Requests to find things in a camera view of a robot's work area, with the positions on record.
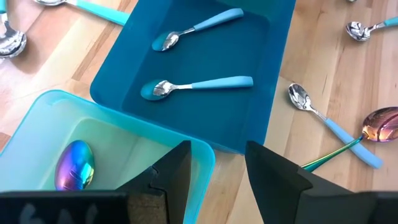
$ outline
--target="iridescent egg-shaped object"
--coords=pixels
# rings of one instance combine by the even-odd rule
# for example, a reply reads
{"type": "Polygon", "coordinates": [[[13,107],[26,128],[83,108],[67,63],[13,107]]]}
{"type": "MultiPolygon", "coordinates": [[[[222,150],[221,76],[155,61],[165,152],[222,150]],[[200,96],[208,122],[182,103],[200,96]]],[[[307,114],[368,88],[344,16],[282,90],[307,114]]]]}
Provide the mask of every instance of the iridescent egg-shaped object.
{"type": "Polygon", "coordinates": [[[388,142],[398,138],[398,107],[379,109],[363,122],[366,138],[376,142],[388,142]]]}
{"type": "Polygon", "coordinates": [[[94,155],[89,145],[73,141],[62,152],[55,170],[57,190],[83,190],[93,180],[94,155]]]}

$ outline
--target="blue plastic tray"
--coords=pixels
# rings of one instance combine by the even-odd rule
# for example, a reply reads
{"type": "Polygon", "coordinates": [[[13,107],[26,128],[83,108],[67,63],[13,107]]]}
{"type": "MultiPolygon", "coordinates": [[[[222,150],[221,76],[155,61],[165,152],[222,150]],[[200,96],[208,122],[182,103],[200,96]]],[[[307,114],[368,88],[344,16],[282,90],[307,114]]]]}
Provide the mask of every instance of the blue plastic tray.
{"type": "Polygon", "coordinates": [[[184,223],[195,223],[215,166],[212,148],[180,133],[104,108],[64,91],[36,99],[0,155],[0,192],[55,190],[55,166],[77,139],[93,151],[88,190],[113,190],[184,140],[192,143],[192,173],[184,223]]]}
{"type": "Polygon", "coordinates": [[[141,0],[91,85],[99,104],[244,153],[247,140],[263,143],[294,0],[141,0]],[[152,41],[233,7],[243,18],[183,36],[167,52],[152,41]],[[172,93],[146,101],[141,87],[154,79],[175,84],[249,75],[254,87],[172,93]]]}

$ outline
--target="plastic container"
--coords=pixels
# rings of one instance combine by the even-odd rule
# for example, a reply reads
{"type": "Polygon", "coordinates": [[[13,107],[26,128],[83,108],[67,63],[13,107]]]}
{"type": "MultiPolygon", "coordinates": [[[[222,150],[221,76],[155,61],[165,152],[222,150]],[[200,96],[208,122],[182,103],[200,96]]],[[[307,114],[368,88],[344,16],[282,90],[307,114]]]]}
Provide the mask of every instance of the plastic container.
{"type": "Polygon", "coordinates": [[[95,156],[88,189],[116,189],[183,140],[192,142],[192,174],[184,223],[194,223],[215,166],[205,142],[104,108],[64,91],[38,97],[0,155],[0,191],[55,190],[56,163],[72,141],[95,156]]]}
{"type": "Polygon", "coordinates": [[[265,140],[294,5],[295,0],[139,1],[92,83],[91,97],[216,149],[243,154],[247,140],[265,140]],[[158,35],[235,7],[244,17],[181,36],[166,52],[151,49],[158,35]],[[252,76],[254,86],[176,91],[162,101],[140,96],[142,86],[155,79],[189,84],[238,75],[252,76]]]}

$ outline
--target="spoon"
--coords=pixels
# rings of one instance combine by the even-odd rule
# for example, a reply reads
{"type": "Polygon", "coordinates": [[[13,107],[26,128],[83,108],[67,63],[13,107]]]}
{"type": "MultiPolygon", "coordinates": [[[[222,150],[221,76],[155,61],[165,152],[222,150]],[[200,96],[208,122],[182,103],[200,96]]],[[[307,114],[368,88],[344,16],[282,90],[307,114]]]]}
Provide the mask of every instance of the spoon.
{"type": "MultiPolygon", "coordinates": [[[[298,109],[314,112],[345,144],[349,144],[354,141],[354,138],[351,137],[346,131],[344,131],[331,119],[326,118],[311,105],[311,99],[302,86],[296,83],[291,84],[289,86],[289,96],[292,103],[298,109]]],[[[378,169],[382,165],[382,160],[373,153],[369,152],[361,144],[355,144],[351,147],[351,150],[356,156],[373,168],[378,169]]]]}
{"type": "Polygon", "coordinates": [[[83,190],[93,180],[94,155],[86,142],[71,142],[62,152],[55,169],[57,190],[83,190]]]}
{"type": "Polygon", "coordinates": [[[346,31],[353,39],[358,41],[366,41],[371,38],[372,31],[396,25],[398,25],[398,17],[388,19],[371,27],[363,27],[360,22],[349,22],[346,25],[346,31]]]}
{"type": "Polygon", "coordinates": [[[7,16],[6,0],[0,0],[0,17],[6,32],[0,36],[0,59],[18,56],[26,46],[25,33],[11,28],[7,16]]]}
{"type": "Polygon", "coordinates": [[[182,32],[166,32],[160,34],[158,38],[155,39],[152,43],[152,49],[156,51],[165,51],[173,47],[181,35],[189,34],[194,31],[200,31],[206,28],[213,27],[215,25],[221,24],[223,22],[230,21],[232,19],[237,19],[243,17],[243,10],[242,9],[230,9],[225,12],[222,12],[216,16],[213,16],[210,19],[207,19],[190,29],[187,29],[182,32]]]}
{"type": "Polygon", "coordinates": [[[229,78],[219,78],[204,82],[197,82],[188,85],[174,85],[167,80],[154,80],[145,84],[141,89],[141,96],[146,100],[161,100],[168,96],[173,90],[199,90],[210,88],[241,88],[252,87],[252,77],[236,76],[229,78]]]}
{"type": "Polygon", "coordinates": [[[130,14],[128,13],[121,12],[115,9],[110,9],[108,7],[100,6],[83,0],[34,0],[34,1],[43,4],[45,6],[58,6],[59,4],[68,3],[122,26],[126,24],[130,16],[130,14]]]}
{"type": "Polygon", "coordinates": [[[346,146],[308,164],[302,166],[308,171],[313,171],[326,161],[344,152],[363,139],[374,142],[389,142],[398,138],[398,107],[379,109],[369,114],[363,121],[362,135],[351,141],[346,146]]]}

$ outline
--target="wooden tabletop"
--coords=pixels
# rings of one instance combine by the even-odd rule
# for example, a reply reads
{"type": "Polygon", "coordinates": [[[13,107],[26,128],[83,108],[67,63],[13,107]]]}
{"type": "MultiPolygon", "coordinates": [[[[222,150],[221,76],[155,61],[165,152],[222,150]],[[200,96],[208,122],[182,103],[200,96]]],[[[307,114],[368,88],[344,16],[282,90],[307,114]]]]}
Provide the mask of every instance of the wooden tabletop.
{"type": "MultiPolygon", "coordinates": [[[[126,12],[136,4],[94,2],[126,12]]],[[[0,65],[0,148],[41,93],[63,89],[90,100],[90,83],[122,28],[67,5],[18,0],[9,1],[9,11],[28,44],[22,55],[0,65]]],[[[313,114],[292,107],[292,82],[303,85],[314,106],[354,137],[370,112],[398,105],[398,30],[375,32],[365,43],[344,31],[349,21],[373,25],[397,13],[396,0],[297,0],[265,146],[304,164],[343,145],[313,114]]],[[[398,190],[398,141],[363,144],[384,160],[381,169],[347,151],[315,173],[353,191],[398,190]]],[[[216,157],[198,223],[262,223],[243,156],[216,157]]]]}

